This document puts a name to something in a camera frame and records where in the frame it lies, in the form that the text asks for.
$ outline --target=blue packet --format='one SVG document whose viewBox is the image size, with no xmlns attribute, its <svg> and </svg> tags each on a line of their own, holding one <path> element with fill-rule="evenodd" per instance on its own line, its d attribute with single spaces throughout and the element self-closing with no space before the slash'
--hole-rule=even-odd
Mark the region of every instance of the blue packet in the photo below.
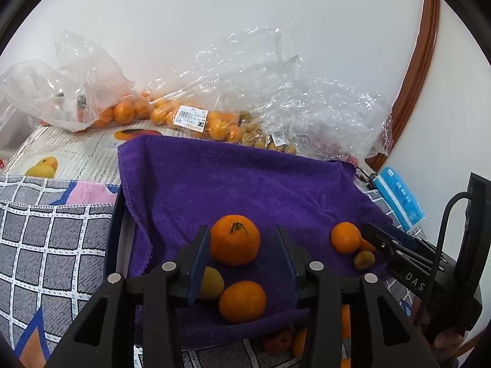
<svg viewBox="0 0 491 368">
<path fill-rule="evenodd" d="M 373 185 L 394 211 L 404 231 L 409 232 L 425 218 L 418 201 L 401 176 L 391 167 L 385 166 L 373 180 Z"/>
</svg>

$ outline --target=metal bolt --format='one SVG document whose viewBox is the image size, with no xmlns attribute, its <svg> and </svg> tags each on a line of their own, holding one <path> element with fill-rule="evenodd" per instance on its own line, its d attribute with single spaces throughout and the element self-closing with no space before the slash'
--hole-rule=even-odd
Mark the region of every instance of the metal bolt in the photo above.
<svg viewBox="0 0 491 368">
<path fill-rule="evenodd" d="M 365 274 L 364 278 L 365 281 L 368 282 L 369 284 L 374 284 L 379 280 L 379 278 L 375 274 L 372 274 L 371 272 Z"/>
<path fill-rule="evenodd" d="M 313 262 L 310 262 L 310 264 L 308 266 L 310 267 L 311 270 L 314 270 L 314 271 L 324 270 L 324 265 L 321 262 L 313 261 Z"/>
<path fill-rule="evenodd" d="M 162 269 L 164 271 L 174 271 L 177 267 L 177 264 L 174 262 L 165 262 L 162 264 Z"/>
<path fill-rule="evenodd" d="M 113 272 L 112 274 L 109 274 L 107 277 L 107 281 L 110 284 L 115 284 L 116 282 L 119 282 L 121 280 L 121 274 L 118 274 L 117 272 Z"/>
</svg>

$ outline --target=pink patch on fabric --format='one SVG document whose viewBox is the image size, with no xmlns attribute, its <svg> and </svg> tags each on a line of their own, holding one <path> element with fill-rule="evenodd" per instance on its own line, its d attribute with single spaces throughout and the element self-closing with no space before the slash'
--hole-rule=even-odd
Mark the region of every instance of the pink patch on fabric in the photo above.
<svg viewBox="0 0 491 368">
<path fill-rule="evenodd" d="M 66 201 L 67 205 L 114 204 L 116 195 L 104 184 L 79 181 Z"/>
</svg>

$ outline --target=purple towel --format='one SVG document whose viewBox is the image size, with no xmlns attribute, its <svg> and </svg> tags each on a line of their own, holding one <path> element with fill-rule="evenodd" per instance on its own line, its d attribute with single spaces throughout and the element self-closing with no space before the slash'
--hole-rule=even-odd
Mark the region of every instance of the purple towel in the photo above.
<svg viewBox="0 0 491 368">
<path fill-rule="evenodd" d="M 252 280 L 268 302 L 258 321 L 229 325 L 213 303 L 179 312 L 183 346 L 207 347 L 272 332 L 300 321 L 308 311 L 293 306 L 290 284 L 275 270 L 268 232 L 284 226 L 296 245 L 335 272 L 359 276 L 353 255 L 333 250 L 330 232 L 349 221 L 381 226 L 389 218 L 353 184 L 349 163 L 322 162 L 240 145 L 174 137 L 140 136 L 119 147 L 127 206 L 137 229 L 130 257 L 134 277 L 172 259 L 198 225 L 212 226 L 227 214 L 249 217 L 262 235 L 256 260 L 246 266 L 214 266 L 225 286 Z M 381 274 L 383 264 L 374 272 Z"/>
</svg>

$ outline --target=white sticker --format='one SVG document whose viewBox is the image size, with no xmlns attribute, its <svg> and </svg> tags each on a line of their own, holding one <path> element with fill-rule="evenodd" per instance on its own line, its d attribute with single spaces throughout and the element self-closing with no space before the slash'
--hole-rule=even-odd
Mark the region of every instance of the white sticker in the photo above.
<svg viewBox="0 0 491 368">
<path fill-rule="evenodd" d="M 205 130 L 207 115 L 207 110 L 181 105 L 174 118 L 174 124 L 202 133 Z"/>
<path fill-rule="evenodd" d="M 280 147 L 286 145 L 288 141 L 286 140 L 285 133 L 281 130 L 275 130 L 271 132 L 271 138 L 273 138 L 274 146 Z"/>
</svg>

